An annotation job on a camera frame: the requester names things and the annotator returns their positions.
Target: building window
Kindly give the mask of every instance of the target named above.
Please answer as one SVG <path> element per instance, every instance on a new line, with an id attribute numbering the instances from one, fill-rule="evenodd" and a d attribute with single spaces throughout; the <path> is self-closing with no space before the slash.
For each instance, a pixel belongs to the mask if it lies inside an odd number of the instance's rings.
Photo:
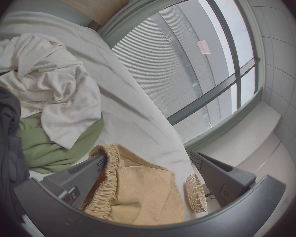
<path id="1" fill-rule="evenodd" d="M 243 16 L 236 0 L 188 0 L 147 18 L 112 48 L 183 143 L 257 91 L 259 59 Z"/>

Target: white bed sheet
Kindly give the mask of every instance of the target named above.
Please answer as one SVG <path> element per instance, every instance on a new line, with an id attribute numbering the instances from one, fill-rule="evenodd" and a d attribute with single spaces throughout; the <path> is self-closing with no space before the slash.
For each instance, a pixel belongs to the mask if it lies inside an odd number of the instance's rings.
<path id="1" fill-rule="evenodd" d="M 180 136 L 100 35 L 50 14 L 8 14 L 0 26 L 0 40 L 22 33 L 43 33 L 63 42 L 98 83 L 104 128 L 95 145 L 119 143 L 146 161 L 173 171 L 186 207 L 185 220 L 203 216 L 194 213 L 185 198 L 185 182 L 194 170 Z M 30 171 L 30 176 L 41 180 L 45 175 Z"/>

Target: woven basket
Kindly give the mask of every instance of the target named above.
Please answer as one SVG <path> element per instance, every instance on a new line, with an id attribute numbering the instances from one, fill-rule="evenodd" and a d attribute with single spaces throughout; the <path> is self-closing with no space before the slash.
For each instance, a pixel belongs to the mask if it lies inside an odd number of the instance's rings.
<path id="1" fill-rule="evenodd" d="M 197 175 L 190 175 L 185 184 L 187 201 L 193 211 L 197 213 L 207 211 L 207 202 L 203 187 Z"/>

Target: crumpled white fabric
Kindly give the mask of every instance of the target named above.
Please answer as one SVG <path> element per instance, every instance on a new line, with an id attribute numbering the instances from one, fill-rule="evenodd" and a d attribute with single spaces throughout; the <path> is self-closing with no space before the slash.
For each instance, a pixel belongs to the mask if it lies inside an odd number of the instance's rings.
<path id="1" fill-rule="evenodd" d="M 36 33 L 0 41 L 0 72 L 7 70 L 0 86 L 20 100 L 21 118 L 42 112 L 42 128 L 58 145 L 70 149 L 101 118 L 97 83 L 57 39 Z"/>

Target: tiled wall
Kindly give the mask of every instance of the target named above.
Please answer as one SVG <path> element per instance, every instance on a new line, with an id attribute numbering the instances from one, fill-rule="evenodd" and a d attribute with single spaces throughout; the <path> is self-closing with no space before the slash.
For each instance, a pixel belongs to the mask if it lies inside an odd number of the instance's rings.
<path id="1" fill-rule="evenodd" d="M 281 0 L 247 0 L 258 21 L 265 49 L 263 100 L 282 117 L 275 133 L 296 168 L 296 21 Z"/>

